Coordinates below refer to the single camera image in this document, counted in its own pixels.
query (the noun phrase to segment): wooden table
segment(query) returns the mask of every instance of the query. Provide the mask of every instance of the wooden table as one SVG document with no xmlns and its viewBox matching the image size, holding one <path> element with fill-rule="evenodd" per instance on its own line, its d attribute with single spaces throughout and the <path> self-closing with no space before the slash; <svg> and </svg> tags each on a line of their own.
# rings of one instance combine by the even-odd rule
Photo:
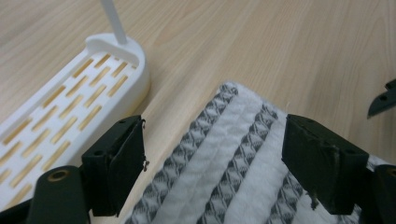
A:
<svg viewBox="0 0 396 224">
<path fill-rule="evenodd" d="M 396 109 L 366 118 L 370 103 L 396 76 L 394 1 L 115 4 L 127 35 L 147 53 L 151 75 L 149 94 L 135 111 L 147 120 L 150 167 L 121 217 L 226 80 L 396 162 Z M 104 32 L 111 29 L 98 0 L 2 1 L 0 121 L 78 55 L 87 36 Z"/>
</svg>

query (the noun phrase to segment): black bracket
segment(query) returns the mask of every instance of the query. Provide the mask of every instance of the black bracket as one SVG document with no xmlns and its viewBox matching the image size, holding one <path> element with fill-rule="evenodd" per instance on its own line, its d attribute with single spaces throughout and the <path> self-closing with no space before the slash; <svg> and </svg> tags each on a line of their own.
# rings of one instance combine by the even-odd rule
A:
<svg viewBox="0 0 396 224">
<path fill-rule="evenodd" d="M 396 79 L 385 85 L 388 90 L 377 96 L 370 105 L 369 114 L 367 118 L 377 115 L 385 110 L 388 110 L 396 105 Z"/>
<path fill-rule="evenodd" d="M 312 119 L 288 115 L 282 161 L 312 198 L 333 215 L 396 223 L 396 166 L 367 169 L 369 154 Z"/>
<path fill-rule="evenodd" d="M 83 155 L 82 165 L 52 169 L 36 182 L 32 200 L 0 213 L 0 223 L 90 223 L 118 216 L 148 164 L 140 116 L 115 123 Z"/>
</svg>

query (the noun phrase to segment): patterned fabric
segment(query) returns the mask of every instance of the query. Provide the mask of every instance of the patterned fabric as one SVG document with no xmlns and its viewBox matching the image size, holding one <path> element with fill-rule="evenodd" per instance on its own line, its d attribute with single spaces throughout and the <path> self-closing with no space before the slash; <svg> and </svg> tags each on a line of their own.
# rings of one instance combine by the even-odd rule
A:
<svg viewBox="0 0 396 224">
<path fill-rule="evenodd" d="M 213 124 L 237 93 L 238 91 L 232 83 L 220 87 L 219 93 L 191 123 L 190 130 L 182 137 L 180 144 L 164 162 L 163 169 L 154 176 L 152 183 L 143 193 L 142 199 L 135 206 L 133 216 L 126 223 L 148 223 L 155 217 L 169 189 L 172 188 Z"/>
<path fill-rule="evenodd" d="M 271 216 L 266 224 L 289 224 L 297 212 L 297 202 L 303 194 L 303 188 L 297 179 L 290 173 L 283 179 L 283 186 L 277 194 L 276 203 L 271 208 Z"/>
<path fill-rule="evenodd" d="M 250 126 L 249 133 L 243 137 L 241 145 L 235 151 L 219 184 L 213 189 L 209 202 L 205 206 L 205 212 L 197 223 L 224 222 L 227 207 L 238 191 L 256 152 L 265 141 L 274 119 L 277 119 L 277 114 L 263 105 Z"/>
<path fill-rule="evenodd" d="M 359 223 L 332 216 L 281 160 L 287 114 L 237 83 L 220 86 L 125 223 Z M 384 162 L 371 156 L 367 167 Z"/>
</svg>

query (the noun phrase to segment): screw hole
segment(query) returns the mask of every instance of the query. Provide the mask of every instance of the screw hole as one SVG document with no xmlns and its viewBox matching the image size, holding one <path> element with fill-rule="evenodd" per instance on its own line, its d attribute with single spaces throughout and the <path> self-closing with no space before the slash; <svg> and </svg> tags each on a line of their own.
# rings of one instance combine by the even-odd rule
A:
<svg viewBox="0 0 396 224">
<path fill-rule="evenodd" d="M 49 182 L 57 182 L 65 179 L 69 175 L 69 171 L 67 170 L 59 170 L 49 175 Z"/>
<path fill-rule="evenodd" d="M 95 155 L 95 156 L 102 156 L 102 155 L 103 155 L 103 151 L 102 151 L 102 150 L 95 151 L 95 152 L 93 153 L 93 155 Z"/>
<path fill-rule="evenodd" d="M 379 97 L 379 100 L 380 100 L 380 101 L 387 101 L 387 100 L 388 100 L 388 97 L 387 97 L 386 95 L 381 95 L 381 96 Z"/>
</svg>

